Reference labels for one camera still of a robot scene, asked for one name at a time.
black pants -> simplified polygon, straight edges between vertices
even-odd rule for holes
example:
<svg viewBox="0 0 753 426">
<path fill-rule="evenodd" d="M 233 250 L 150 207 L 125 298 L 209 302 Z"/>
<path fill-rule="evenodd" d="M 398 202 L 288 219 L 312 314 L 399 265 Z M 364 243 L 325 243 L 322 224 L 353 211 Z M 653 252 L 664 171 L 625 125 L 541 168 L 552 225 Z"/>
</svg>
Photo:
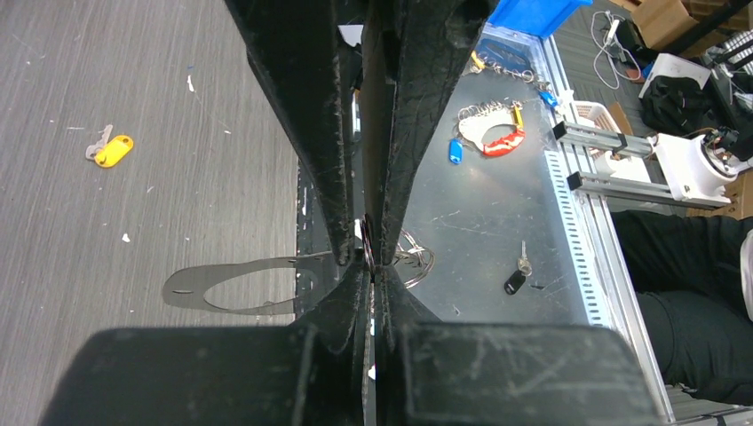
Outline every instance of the black pants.
<svg viewBox="0 0 753 426">
<path fill-rule="evenodd" d="M 695 398 L 753 405 L 753 322 L 740 278 L 753 218 L 626 211 L 613 220 L 664 381 Z"/>
</svg>

key ring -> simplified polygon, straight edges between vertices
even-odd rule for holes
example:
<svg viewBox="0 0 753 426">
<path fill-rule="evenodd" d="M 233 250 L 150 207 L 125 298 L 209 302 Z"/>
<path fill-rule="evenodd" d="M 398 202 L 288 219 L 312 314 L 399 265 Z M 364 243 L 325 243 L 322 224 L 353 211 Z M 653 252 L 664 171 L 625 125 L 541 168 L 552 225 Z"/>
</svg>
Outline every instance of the key ring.
<svg viewBox="0 0 753 426">
<path fill-rule="evenodd" d="M 473 117 L 475 115 L 475 112 L 473 109 L 476 108 L 475 105 L 469 105 L 465 108 L 462 108 L 460 111 L 457 112 L 457 120 L 461 122 L 462 120 L 465 120 L 466 118 Z"/>
<path fill-rule="evenodd" d="M 490 66 L 495 63 L 493 59 L 489 59 L 489 55 L 485 51 L 481 53 L 476 53 L 476 58 L 484 61 L 484 63 L 487 64 L 487 66 Z"/>
<path fill-rule="evenodd" d="M 523 80 L 523 83 L 532 83 L 536 79 L 534 72 L 531 71 L 530 69 L 527 69 L 523 71 L 522 73 L 520 73 L 520 78 Z"/>
</svg>

blue plastic bin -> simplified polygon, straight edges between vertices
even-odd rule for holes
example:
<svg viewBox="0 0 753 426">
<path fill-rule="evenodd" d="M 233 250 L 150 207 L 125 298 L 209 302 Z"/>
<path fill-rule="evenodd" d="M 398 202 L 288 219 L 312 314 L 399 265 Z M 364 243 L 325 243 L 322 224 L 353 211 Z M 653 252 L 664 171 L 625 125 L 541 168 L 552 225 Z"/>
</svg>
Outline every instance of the blue plastic bin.
<svg viewBox="0 0 753 426">
<path fill-rule="evenodd" d="M 546 38 L 593 0 L 501 0 L 488 23 Z"/>
</svg>

black bag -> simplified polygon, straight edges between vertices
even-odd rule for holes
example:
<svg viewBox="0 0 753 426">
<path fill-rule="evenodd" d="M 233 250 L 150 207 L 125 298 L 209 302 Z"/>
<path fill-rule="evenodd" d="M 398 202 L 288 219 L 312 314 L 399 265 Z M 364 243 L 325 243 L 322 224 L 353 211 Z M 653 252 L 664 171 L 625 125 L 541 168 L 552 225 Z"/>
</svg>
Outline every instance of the black bag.
<svg viewBox="0 0 753 426">
<path fill-rule="evenodd" d="M 712 379 L 708 386 L 690 393 L 690 396 L 724 404 L 749 406 L 753 404 L 753 379 Z"/>
<path fill-rule="evenodd" d="M 684 136 L 700 129 L 711 102 L 692 78 L 660 75 L 649 84 L 640 100 L 640 118 L 661 133 Z"/>
</svg>

metal sheet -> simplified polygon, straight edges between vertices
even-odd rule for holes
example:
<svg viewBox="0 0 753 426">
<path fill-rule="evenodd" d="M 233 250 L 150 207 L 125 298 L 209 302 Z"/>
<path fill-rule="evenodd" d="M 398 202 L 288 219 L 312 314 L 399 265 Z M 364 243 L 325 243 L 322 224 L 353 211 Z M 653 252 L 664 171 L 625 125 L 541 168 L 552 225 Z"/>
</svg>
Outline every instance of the metal sheet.
<svg viewBox="0 0 753 426">
<path fill-rule="evenodd" d="M 516 37 L 506 43 L 544 72 L 541 44 Z M 523 108 L 526 140 L 497 158 L 467 148 L 460 165 L 451 163 L 458 110 L 490 100 L 533 100 Z M 484 140 L 507 132 L 492 129 Z M 461 78 L 416 175 L 404 225 L 436 254 L 434 270 L 412 291 L 441 319 L 589 324 L 546 146 L 555 146 L 550 113 L 533 86 L 490 71 Z M 516 270 L 523 240 L 534 272 L 508 296 L 502 285 Z"/>
</svg>

